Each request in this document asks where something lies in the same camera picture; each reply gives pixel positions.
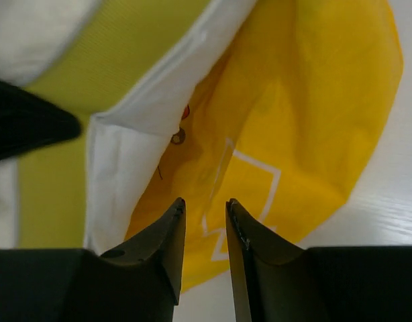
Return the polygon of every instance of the white wooden surface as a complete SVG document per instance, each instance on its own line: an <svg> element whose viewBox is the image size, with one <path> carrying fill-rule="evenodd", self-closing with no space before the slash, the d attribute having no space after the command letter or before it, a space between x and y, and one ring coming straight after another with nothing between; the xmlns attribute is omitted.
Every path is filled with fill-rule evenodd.
<svg viewBox="0 0 412 322"><path fill-rule="evenodd" d="M412 244L412 0L390 2L405 56L395 106L350 202L302 247ZM174 321L235 321L229 272L183 294Z"/></svg>

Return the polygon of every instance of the white fabric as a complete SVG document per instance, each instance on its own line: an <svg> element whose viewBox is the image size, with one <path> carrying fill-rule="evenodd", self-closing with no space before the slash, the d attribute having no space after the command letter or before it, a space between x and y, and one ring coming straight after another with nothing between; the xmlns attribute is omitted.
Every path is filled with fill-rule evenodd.
<svg viewBox="0 0 412 322"><path fill-rule="evenodd" d="M0 0L0 79L24 85L76 37L101 0Z"/></svg>
<svg viewBox="0 0 412 322"><path fill-rule="evenodd" d="M0 248L12 248L18 239L18 177L16 160L0 162Z"/></svg>
<svg viewBox="0 0 412 322"><path fill-rule="evenodd" d="M185 37L115 108L94 115L85 244L120 244L195 86L233 40L256 0L213 0Z"/></svg>

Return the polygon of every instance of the printed design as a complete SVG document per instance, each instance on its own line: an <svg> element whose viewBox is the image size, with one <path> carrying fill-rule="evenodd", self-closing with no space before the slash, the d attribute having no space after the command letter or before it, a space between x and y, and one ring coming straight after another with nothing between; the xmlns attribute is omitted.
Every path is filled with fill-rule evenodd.
<svg viewBox="0 0 412 322"><path fill-rule="evenodd" d="M185 107L184 113L181 117L181 121L183 121L184 119L186 119L189 115L190 115L190 105L187 105ZM185 130L183 128L179 128L178 133L174 134L172 136L172 139L170 142L172 142L175 145L181 145L182 143L184 143L185 141Z"/></svg>

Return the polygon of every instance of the yellow plastic bag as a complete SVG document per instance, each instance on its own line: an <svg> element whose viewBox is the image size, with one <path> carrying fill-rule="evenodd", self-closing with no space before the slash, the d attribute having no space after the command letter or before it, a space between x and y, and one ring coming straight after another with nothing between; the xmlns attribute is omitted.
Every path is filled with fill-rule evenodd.
<svg viewBox="0 0 412 322"><path fill-rule="evenodd" d="M259 0L198 86L127 236L183 197L185 289L228 269L231 197L298 242L346 202L402 69L385 0Z"/></svg>

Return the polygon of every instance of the black object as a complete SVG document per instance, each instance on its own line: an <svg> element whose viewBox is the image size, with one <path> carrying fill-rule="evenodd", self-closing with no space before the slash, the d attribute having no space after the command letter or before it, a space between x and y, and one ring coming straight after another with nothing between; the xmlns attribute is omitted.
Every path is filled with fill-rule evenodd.
<svg viewBox="0 0 412 322"><path fill-rule="evenodd" d="M77 138L75 116L0 81L0 160Z"/></svg>
<svg viewBox="0 0 412 322"><path fill-rule="evenodd" d="M238 322L412 321L412 246L302 250L227 203Z"/></svg>
<svg viewBox="0 0 412 322"><path fill-rule="evenodd" d="M0 250L0 321L172 321L185 202L100 258L87 250Z"/></svg>

